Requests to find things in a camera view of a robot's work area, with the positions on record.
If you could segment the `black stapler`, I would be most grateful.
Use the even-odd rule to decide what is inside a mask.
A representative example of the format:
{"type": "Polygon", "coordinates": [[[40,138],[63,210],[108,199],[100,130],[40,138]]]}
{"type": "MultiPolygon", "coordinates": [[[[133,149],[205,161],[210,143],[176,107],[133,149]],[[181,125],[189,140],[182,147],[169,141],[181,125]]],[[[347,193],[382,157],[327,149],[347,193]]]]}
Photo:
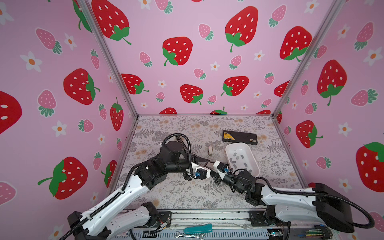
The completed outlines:
{"type": "Polygon", "coordinates": [[[196,169],[199,169],[199,168],[208,167],[211,169],[214,164],[215,164],[215,162],[213,162],[213,161],[210,161],[206,158],[192,154],[192,166],[193,166],[194,172],[196,172],[196,169]]]}

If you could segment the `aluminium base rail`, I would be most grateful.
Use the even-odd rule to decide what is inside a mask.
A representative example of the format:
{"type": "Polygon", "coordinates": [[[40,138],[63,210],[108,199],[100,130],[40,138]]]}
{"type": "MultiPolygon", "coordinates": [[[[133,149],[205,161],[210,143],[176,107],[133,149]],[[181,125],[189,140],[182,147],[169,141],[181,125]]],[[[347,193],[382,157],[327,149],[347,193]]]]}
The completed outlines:
{"type": "Polygon", "coordinates": [[[264,209],[160,210],[167,223],[164,230],[136,227],[118,234],[117,240],[197,240],[199,229],[205,240],[340,240],[339,232],[317,222],[290,221],[266,217],[264,209]]]}

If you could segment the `silver wrench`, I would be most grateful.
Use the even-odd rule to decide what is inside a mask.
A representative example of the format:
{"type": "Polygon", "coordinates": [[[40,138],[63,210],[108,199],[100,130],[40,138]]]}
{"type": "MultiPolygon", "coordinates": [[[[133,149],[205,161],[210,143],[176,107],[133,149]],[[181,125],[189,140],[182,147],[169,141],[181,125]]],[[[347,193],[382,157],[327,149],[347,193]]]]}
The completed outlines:
{"type": "Polygon", "coordinates": [[[181,233],[181,232],[175,232],[175,237],[176,238],[195,238],[198,240],[205,240],[206,234],[202,233],[199,235],[193,235],[193,234],[185,234],[185,233],[181,233]]]}

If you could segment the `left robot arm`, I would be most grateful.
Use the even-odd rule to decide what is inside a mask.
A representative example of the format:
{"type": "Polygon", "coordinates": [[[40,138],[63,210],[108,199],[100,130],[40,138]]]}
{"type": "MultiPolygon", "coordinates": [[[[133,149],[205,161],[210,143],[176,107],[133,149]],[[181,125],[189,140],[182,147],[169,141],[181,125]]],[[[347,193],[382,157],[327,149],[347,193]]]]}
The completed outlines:
{"type": "Polygon", "coordinates": [[[138,209],[120,213],[135,199],[166,180],[169,173],[182,173],[186,180],[208,179],[211,170],[194,161],[188,137],[181,133],[167,136],[159,154],[134,165],[124,184],[103,201],[83,213],[73,212],[68,217],[71,229],[61,238],[74,236],[76,240],[110,240],[135,227],[152,226],[158,219],[158,211],[152,203],[144,203],[138,209]]]}

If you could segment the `beige mini stapler right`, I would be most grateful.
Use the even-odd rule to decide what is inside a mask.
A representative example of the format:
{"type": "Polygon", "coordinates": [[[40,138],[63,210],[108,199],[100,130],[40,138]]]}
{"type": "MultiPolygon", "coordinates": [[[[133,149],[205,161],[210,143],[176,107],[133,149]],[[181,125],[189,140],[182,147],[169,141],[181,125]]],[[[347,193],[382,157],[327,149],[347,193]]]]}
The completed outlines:
{"type": "Polygon", "coordinates": [[[213,146],[209,146],[208,155],[211,156],[213,154],[213,146]]]}

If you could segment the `white plastic tray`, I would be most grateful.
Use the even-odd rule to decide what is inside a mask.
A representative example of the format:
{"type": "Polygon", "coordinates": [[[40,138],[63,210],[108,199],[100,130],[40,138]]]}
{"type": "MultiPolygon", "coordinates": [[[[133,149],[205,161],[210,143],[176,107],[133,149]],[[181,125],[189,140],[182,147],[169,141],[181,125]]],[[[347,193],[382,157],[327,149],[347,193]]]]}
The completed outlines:
{"type": "Polygon", "coordinates": [[[251,151],[251,148],[245,143],[233,143],[226,146],[226,155],[229,165],[233,170],[245,169],[252,176],[258,177],[260,168],[251,151]]]}

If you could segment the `black staple box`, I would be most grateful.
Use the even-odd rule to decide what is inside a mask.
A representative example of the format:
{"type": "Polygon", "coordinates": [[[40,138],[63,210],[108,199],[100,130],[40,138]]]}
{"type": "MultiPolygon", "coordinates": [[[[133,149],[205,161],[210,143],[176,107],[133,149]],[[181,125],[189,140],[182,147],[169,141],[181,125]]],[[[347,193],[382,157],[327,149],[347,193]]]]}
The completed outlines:
{"type": "Polygon", "coordinates": [[[223,130],[222,141],[229,143],[244,143],[253,146],[258,144],[256,134],[228,130],[223,130]]]}

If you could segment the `teal handled tool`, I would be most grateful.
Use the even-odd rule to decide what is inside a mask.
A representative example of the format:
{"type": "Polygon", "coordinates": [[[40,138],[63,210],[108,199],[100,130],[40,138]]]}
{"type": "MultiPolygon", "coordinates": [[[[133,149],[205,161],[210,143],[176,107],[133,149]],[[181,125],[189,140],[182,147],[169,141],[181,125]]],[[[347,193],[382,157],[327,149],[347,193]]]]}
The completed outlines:
{"type": "Polygon", "coordinates": [[[213,225],[212,224],[205,224],[205,225],[197,225],[192,227],[187,227],[183,230],[185,234],[193,234],[193,235],[199,235],[202,233],[211,233],[213,231],[213,225]]]}

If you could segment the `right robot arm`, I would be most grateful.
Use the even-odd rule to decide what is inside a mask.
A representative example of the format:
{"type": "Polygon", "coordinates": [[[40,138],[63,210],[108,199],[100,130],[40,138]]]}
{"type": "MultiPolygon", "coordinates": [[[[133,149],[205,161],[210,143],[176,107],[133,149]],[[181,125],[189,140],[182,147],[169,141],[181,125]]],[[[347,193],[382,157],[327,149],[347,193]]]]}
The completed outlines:
{"type": "Polygon", "coordinates": [[[244,195],[252,206],[274,209],[274,217],[282,222],[322,222],[343,233],[375,226],[374,218],[364,208],[325,184],[316,183],[306,189],[274,188],[264,177],[254,177],[245,169],[236,174],[219,161],[210,170],[217,185],[224,183],[233,192],[244,195]]]}

